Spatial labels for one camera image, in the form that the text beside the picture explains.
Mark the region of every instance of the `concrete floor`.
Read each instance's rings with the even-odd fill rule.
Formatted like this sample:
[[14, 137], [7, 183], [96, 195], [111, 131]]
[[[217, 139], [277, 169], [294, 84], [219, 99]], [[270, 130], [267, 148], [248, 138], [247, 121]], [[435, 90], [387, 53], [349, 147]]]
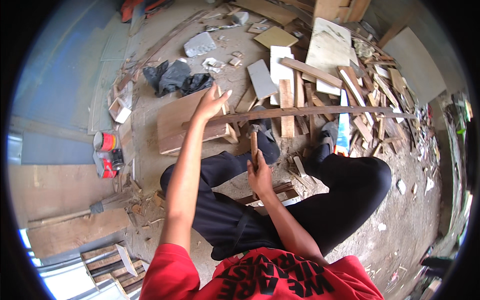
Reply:
[[[204, 1], [178, 0], [166, 12], [148, 19], [141, 29], [142, 38], [137, 53], [144, 53], [177, 23], [205, 7], [208, 7], [208, 5]], [[218, 8], [219, 12], [226, 12], [224, 10], [224, 7]], [[260, 16], [251, 13], [250, 21], [261, 19]], [[204, 24], [192, 24], [181, 34], [171, 39], [160, 52], [154, 55], [150, 65], [157, 66], [164, 60], [174, 61], [180, 57], [185, 57], [183, 44], [186, 41], [202, 32], [206, 24], [224, 23], [223, 20], [210, 20]], [[211, 36], [217, 44], [217, 49], [199, 57], [187, 58], [192, 73], [199, 73], [205, 72], [201, 63], [208, 57], [228, 62], [233, 58], [231, 53], [235, 50], [245, 54], [242, 59], [243, 65], [238, 69], [226, 66], [221, 73], [212, 74], [222, 90], [233, 90], [233, 94], [228, 100], [228, 103], [233, 106], [236, 106], [249, 84], [246, 66], [258, 59], [264, 59], [267, 64], [269, 62], [269, 51], [254, 41], [252, 39], [254, 35], [246, 33], [246, 30], [246, 27], [237, 27], [213, 32]], [[221, 35], [225, 35], [225, 38], [220, 41], [217, 38]], [[139, 226], [137, 228], [127, 228], [124, 234], [132, 255], [151, 261], [159, 242], [163, 223], [162, 221], [156, 222], [146, 229], [141, 227], [147, 225], [147, 221], [164, 217], [163, 209], [157, 207], [151, 197], [156, 190], [160, 189], [159, 179], [163, 171], [176, 161], [176, 157], [163, 156], [158, 153], [156, 116], [163, 105], [179, 98], [180, 94], [172, 93], [163, 98], [156, 98], [153, 88], [148, 85], [142, 75], [134, 88], [135, 94], [138, 96], [138, 101], [132, 113], [132, 129], [137, 151], [136, 170], [145, 200], [142, 201], [143, 216], [137, 215]], [[323, 123], [325, 123], [325, 120], [317, 118], [317, 127], [320, 127]], [[307, 145], [308, 136], [298, 134], [294, 139], [282, 139], [278, 137], [278, 120], [274, 120], [274, 124], [274, 134], [282, 150], [280, 159], [274, 164], [274, 186], [292, 181], [303, 199], [312, 194], [328, 192], [327, 187], [321, 182], [315, 183], [312, 178], [308, 180], [314, 188], [309, 191], [290, 175], [289, 169], [294, 172], [297, 172], [297, 170], [294, 166], [289, 165], [286, 158], [301, 155]], [[430, 158], [431, 155], [427, 155], [427, 159], [419, 162], [417, 160], [418, 151], [415, 150], [414, 153], [410, 153], [408, 145], [409, 143], [406, 143], [403, 151], [398, 155], [395, 155], [391, 148], [385, 149], [384, 153], [378, 155], [392, 169], [393, 183], [391, 190], [365, 224], [326, 256], [327, 261], [334, 262], [346, 255], [356, 255], [365, 267], [370, 265], [370, 270], [376, 272], [381, 269], [378, 273], [372, 275], [373, 282], [381, 292], [385, 291], [392, 273], [399, 270], [401, 280], [392, 291], [384, 294], [387, 299], [403, 299], [412, 290], [415, 285], [415, 281], [412, 279], [420, 269], [418, 261], [427, 247], [434, 242], [438, 229], [441, 190], [439, 172], [433, 179], [435, 187], [423, 196], [426, 185], [424, 168], [427, 168], [427, 175], [431, 176], [436, 167], [436, 161]], [[240, 138], [240, 143], [237, 145], [218, 139], [203, 144], [202, 156], [208, 157], [224, 150], [233, 154], [240, 154], [249, 150], [249, 148], [250, 142], [244, 137]], [[369, 156], [373, 151], [372, 148], [363, 150], [359, 145], [356, 148], [358, 149], [356, 150], [357, 156]], [[399, 179], [402, 179], [407, 186], [405, 195], [401, 195], [395, 186]], [[415, 199], [411, 193], [414, 183], [418, 184]], [[214, 190], [234, 199], [251, 194], [246, 174], [240, 174]], [[377, 229], [380, 223], [386, 224], [385, 231], [379, 232]], [[212, 247], [192, 229], [191, 257], [199, 271], [201, 286], [204, 286], [211, 279], [218, 263], [210, 258], [211, 250]], [[403, 270], [398, 268], [399, 266], [408, 269], [405, 275], [402, 273]]]

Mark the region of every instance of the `black pants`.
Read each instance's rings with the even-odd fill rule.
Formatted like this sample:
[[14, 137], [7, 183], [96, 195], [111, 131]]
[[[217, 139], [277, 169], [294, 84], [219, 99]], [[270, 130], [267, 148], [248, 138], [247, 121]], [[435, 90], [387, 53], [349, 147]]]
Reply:
[[426, 276], [437, 276], [443, 278], [448, 269], [452, 265], [453, 260], [448, 257], [427, 257], [421, 262], [422, 265], [428, 267], [425, 272]]
[[[267, 164], [278, 159], [277, 145], [262, 132], [258, 132], [258, 147]], [[213, 187], [245, 172], [246, 161], [251, 158], [250, 152], [239, 156], [222, 152], [202, 159], [193, 228], [214, 247], [214, 260], [259, 247], [285, 249], [269, 216], [212, 191]], [[331, 154], [313, 164], [305, 168], [309, 170], [307, 173], [320, 179], [330, 192], [314, 195], [287, 209], [326, 255], [354, 233], [380, 205], [391, 186], [391, 171], [384, 161], [370, 157]], [[173, 167], [168, 167], [160, 179], [164, 192]]]

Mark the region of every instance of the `yellow board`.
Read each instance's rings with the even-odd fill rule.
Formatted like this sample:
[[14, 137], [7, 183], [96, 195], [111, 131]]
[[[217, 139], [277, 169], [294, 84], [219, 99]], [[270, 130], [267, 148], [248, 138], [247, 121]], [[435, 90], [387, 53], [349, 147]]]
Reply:
[[299, 40], [280, 27], [273, 26], [253, 38], [268, 49], [270, 46], [290, 47]]

